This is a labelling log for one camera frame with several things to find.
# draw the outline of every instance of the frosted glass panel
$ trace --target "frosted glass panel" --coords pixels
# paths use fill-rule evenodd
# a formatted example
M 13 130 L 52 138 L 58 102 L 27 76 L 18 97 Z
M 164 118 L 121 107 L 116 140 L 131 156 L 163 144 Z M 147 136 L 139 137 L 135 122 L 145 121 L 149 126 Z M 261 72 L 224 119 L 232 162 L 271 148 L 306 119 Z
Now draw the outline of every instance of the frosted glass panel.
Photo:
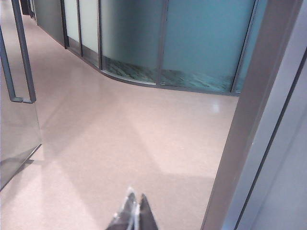
M 98 53 L 97 0 L 79 0 L 82 45 Z
M 170 0 L 165 85 L 230 91 L 254 0 Z
M 67 36 L 79 42 L 76 0 L 64 0 Z
M 103 0 L 103 67 L 111 74 L 153 82 L 162 0 Z
M 249 63 L 251 60 L 251 56 L 253 54 L 256 40 L 258 37 L 258 32 L 261 26 L 262 18 L 265 12 L 265 8 L 267 6 L 268 0 L 259 0 L 257 4 L 257 10 L 255 12 L 255 18 L 253 20 L 252 27 L 250 29 L 248 44 L 245 49 L 244 59 L 242 62 L 242 66 L 240 68 L 237 84 L 236 84 L 236 92 L 241 92 L 243 88 L 243 83 L 248 72 Z
M 98 6 L 97 0 L 79 0 L 82 54 L 85 59 L 98 64 Z

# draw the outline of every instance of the corridor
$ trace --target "corridor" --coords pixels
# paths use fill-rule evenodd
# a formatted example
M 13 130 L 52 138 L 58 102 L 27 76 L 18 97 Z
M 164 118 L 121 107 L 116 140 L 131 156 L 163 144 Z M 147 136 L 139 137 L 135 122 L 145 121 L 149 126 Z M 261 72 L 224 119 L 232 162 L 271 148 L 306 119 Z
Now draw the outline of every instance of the corridor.
M 160 229 L 198 230 L 238 98 L 112 80 L 23 21 L 42 146 L 1 192 L 1 227 L 103 230 L 131 186 Z

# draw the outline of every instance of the curved glass wall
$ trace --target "curved glass wall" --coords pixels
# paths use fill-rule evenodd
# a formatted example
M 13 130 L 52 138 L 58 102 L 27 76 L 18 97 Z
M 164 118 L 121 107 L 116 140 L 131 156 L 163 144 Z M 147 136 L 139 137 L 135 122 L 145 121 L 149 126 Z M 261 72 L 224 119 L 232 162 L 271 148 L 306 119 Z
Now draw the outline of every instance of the curved glass wall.
M 103 70 L 155 82 L 162 0 L 102 0 Z
M 241 91 L 266 2 L 64 0 L 70 48 L 104 73 L 200 92 Z
M 254 0 L 170 0 L 162 82 L 230 91 L 253 6 Z

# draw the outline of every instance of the metal door frame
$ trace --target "metal door frame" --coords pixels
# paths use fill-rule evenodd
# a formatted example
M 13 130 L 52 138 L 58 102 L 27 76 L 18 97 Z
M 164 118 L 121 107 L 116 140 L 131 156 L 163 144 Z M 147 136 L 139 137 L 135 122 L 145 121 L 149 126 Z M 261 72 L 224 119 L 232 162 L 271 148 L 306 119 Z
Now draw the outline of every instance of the metal door frame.
M 306 11 L 306 0 L 268 2 L 202 230 L 238 227 L 307 46 Z

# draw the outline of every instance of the door handle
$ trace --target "door handle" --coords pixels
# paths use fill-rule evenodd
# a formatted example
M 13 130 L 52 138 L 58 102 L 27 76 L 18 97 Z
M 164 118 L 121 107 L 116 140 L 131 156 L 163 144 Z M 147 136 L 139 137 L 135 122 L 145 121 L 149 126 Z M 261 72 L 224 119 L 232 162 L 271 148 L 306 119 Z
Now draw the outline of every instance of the door handle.
M 4 77 L 6 81 L 6 86 L 8 88 L 9 97 L 12 102 L 23 102 L 23 98 L 16 97 L 14 84 L 12 80 L 10 65 L 8 61 L 8 56 L 5 50 L 4 40 L 2 36 L 2 30 L 0 26 L 0 56 L 1 56 L 1 64 L 4 72 Z
M 12 8 L 13 8 L 14 16 L 15 16 L 15 23 L 16 23 L 16 29 L 17 29 L 18 39 L 19 39 L 19 46 L 20 46 L 20 51 L 21 51 L 21 55 L 23 58 L 24 73 L 25 73 L 25 78 L 27 81 L 30 99 L 16 97 L 14 85 L 12 81 L 10 65 L 9 65 L 9 61 L 7 58 L 7 53 L 5 50 L 5 44 L 4 44 L 3 35 L 1 31 L 0 32 L 1 34 L 1 38 L 0 38 L 1 51 L 0 52 L 1 52 L 1 62 L 2 62 L 2 67 L 3 67 L 3 72 L 4 72 L 5 80 L 7 83 L 7 87 L 8 87 L 10 100 L 12 102 L 22 102 L 22 103 L 32 104 L 36 101 L 36 95 L 35 95 L 35 89 L 34 89 L 34 84 L 33 84 L 27 43 L 26 43 L 25 35 L 24 35 L 24 25 L 23 25 L 23 20 L 21 17 L 20 6 L 19 6 L 18 0 L 12 0 Z

